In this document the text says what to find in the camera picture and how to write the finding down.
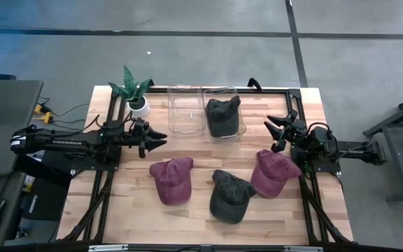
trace butcher block tabletop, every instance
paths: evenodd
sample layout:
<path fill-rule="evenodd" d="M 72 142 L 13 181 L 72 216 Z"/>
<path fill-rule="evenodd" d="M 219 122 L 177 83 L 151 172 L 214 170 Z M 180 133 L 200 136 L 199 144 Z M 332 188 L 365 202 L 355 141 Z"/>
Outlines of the butcher block tabletop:
<path fill-rule="evenodd" d="M 318 88 L 301 88 L 307 125 L 324 122 L 325 114 Z M 151 151 L 146 158 L 138 156 L 138 148 L 124 147 L 119 169 L 115 172 L 108 206 L 104 243 L 141 244 L 308 244 L 301 192 L 297 178 L 290 179 L 275 199 L 257 194 L 250 199 L 243 220 L 236 225 L 223 223 L 209 211 L 214 184 L 212 174 L 222 169 L 239 178 L 250 180 L 256 163 L 256 153 L 270 149 L 273 141 L 264 121 L 267 115 L 284 117 L 288 114 L 282 94 L 240 94 L 241 113 L 246 133 L 240 141 L 211 143 L 208 129 L 202 136 L 185 136 L 169 130 L 167 94 L 148 93 L 150 126 L 168 135 L 167 144 Z M 111 97 L 109 86 L 95 86 L 86 122 L 97 115 L 104 122 Z M 93 125 L 87 131 L 97 130 Z M 290 144 L 284 154 L 289 155 Z M 192 196 L 179 206 L 161 203 L 155 180 L 149 174 L 151 164 L 172 158 L 193 158 L 191 170 Z M 94 171 L 84 171 L 69 187 L 57 238 L 65 237 L 87 211 Z M 344 196 L 337 179 L 319 173 L 323 208 L 341 233 L 352 240 Z M 316 235 L 318 218 L 312 210 Z M 99 212 L 93 222 L 96 232 Z"/>

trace maroon baseball cap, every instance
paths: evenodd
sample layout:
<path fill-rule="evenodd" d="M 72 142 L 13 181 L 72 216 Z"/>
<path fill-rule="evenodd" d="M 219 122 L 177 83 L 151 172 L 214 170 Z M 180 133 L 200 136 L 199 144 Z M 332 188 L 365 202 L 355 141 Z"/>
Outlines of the maroon baseball cap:
<path fill-rule="evenodd" d="M 158 195 L 165 205 L 185 203 L 191 194 L 190 170 L 192 158 L 177 158 L 150 166 L 150 175 L 155 178 Z"/>
<path fill-rule="evenodd" d="M 257 163 L 251 184 L 265 197 L 274 198 L 281 193 L 288 179 L 301 175 L 301 170 L 288 157 L 270 150 L 257 153 Z"/>

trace potted plant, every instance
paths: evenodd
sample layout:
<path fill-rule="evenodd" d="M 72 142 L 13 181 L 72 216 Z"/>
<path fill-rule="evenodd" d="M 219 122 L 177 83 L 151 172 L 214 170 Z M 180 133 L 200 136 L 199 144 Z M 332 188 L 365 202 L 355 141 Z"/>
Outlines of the potted plant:
<path fill-rule="evenodd" d="M 131 71 L 127 66 L 124 66 L 124 87 L 115 83 L 108 84 L 115 94 L 120 95 L 127 101 L 127 106 L 132 112 L 133 118 L 144 118 L 150 113 L 150 107 L 144 94 L 153 85 L 153 80 L 136 81 Z"/>

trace clear plastic container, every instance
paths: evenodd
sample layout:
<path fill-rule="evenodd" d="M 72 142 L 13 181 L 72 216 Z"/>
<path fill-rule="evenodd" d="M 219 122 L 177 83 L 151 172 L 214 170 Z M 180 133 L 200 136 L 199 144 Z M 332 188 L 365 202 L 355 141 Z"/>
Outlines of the clear plastic container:
<path fill-rule="evenodd" d="M 239 141 L 246 132 L 240 109 L 240 98 L 233 87 L 203 92 L 204 112 L 213 143 Z"/>
<path fill-rule="evenodd" d="M 167 88 L 169 129 L 179 134 L 203 134 L 206 126 L 202 87 L 175 85 Z"/>

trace gray concrete floor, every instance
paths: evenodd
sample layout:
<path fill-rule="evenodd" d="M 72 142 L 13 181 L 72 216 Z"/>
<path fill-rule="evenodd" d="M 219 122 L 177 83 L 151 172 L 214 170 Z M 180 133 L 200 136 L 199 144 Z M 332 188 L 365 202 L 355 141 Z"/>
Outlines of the gray concrete floor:
<path fill-rule="evenodd" d="M 403 0 L 292 4 L 299 32 L 403 33 Z M 0 26 L 290 31 L 284 0 L 0 0 Z M 320 88 L 340 140 L 363 140 L 363 130 L 403 102 L 403 40 L 302 39 L 300 45 L 309 87 Z M 123 64 L 163 85 L 240 86 L 255 77 L 265 86 L 299 87 L 289 38 L 0 35 L 0 73 L 44 81 L 42 95 L 57 113 L 87 102 L 94 85 L 121 83 Z M 62 120 L 85 114 L 82 108 Z M 355 240 L 403 248 L 403 202 L 385 203 L 401 190 L 391 163 L 342 160 L 341 166 Z"/>

